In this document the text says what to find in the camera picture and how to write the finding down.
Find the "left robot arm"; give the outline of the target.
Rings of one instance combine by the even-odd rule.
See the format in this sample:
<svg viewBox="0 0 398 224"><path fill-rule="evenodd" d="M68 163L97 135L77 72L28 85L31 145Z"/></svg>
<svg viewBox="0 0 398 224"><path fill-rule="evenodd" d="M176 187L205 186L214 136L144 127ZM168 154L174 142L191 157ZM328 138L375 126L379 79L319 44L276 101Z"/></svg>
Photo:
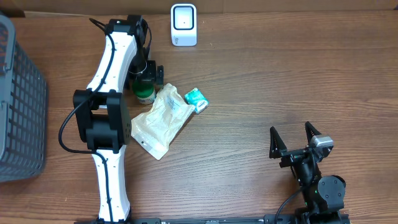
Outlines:
<svg viewBox="0 0 398 224"><path fill-rule="evenodd" d="M110 19L103 24L90 20L105 34L105 48L98 69L85 90L73 95L70 116L77 121L85 153L94 159L98 176L100 209L95 223L132 223L127 197L124 156L132 124L123 91L130 83L164 84L164 68L150 60L152 37L147 21L140 15Z"/></svg>

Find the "beige paper pouch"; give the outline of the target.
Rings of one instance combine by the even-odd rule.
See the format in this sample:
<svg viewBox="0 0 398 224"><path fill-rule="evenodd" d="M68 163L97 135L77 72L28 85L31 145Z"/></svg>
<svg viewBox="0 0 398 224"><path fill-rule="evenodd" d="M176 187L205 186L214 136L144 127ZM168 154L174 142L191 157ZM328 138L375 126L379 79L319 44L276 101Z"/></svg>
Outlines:
<svg viewBox="0 0 398 224"><path fill-rule="evenodd" d="M184 101L175 86L168 83L157 93L152 108L131 120L131 136L160 160L194 108Z"/></svg>

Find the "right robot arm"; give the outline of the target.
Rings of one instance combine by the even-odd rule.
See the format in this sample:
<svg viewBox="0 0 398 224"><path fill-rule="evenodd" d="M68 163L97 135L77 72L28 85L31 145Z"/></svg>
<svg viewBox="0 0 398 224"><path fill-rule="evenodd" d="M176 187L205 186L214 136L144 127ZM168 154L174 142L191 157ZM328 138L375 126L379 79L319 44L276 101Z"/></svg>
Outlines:
<svg viewBox="0 0 398 224"><path fill-rule="evenodd" d="M271 223L349 223L349 216L342 215L346 182L338 175L322 176L318 163L328 157L334 147L332 138L321 134L310 122L305 123L308 144L301 149L288 150L275 127L270 128L271 159L280 159L280 167L289 167L299 189L286 199L275 215L265 217ZM293 215L281 215L283 208L297 195L302 194L305 206Z"/></svg>

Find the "teal tissue pack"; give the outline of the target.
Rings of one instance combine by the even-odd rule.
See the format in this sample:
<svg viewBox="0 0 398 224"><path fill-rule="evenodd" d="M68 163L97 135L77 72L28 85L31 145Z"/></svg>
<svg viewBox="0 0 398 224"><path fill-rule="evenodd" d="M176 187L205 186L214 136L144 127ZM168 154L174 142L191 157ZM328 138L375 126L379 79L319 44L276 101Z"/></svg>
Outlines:
<svg viewBox="0 0 398 224"><path fill-rule="evenodd" d="M198 88L194 88L185 94L185 100L189 105L193 105L195 107L196 114L200 114L209 106L209 101Z"/></svg>

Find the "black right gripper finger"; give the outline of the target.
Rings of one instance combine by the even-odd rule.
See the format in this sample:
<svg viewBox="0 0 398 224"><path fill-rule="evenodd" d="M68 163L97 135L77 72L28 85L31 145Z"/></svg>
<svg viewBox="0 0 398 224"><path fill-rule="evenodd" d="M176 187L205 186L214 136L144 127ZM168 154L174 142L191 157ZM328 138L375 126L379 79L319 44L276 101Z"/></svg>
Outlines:
<svg viewBox="0 0 398 224"><path fill-rule="evenodd" d="M279 136L276 128L272 126L270 128L270 150L269 150L269 157L270 158L280 158L283 156L285 152L287 152L287 147L284 144L283 140Z"/></svg>
<svg viewBox="0 0 398 224"><path fill-rule="evenodd" d="M322 135L309 121L305 123L305 131L309 145L319 145L319 137Z"/></svg>

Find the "green lid jar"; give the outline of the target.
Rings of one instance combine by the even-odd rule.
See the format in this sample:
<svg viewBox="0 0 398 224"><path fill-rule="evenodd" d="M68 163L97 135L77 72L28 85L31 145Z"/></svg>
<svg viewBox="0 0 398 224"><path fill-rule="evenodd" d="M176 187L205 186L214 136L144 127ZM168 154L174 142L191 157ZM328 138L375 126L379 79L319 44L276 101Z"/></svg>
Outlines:
<svg viewBox="0 0 398 224"><path fill-rule="evenodd" d="M143 105L149 105L155 101L155 88L151 83L134 82L132 90L139 103Z"/></svg>

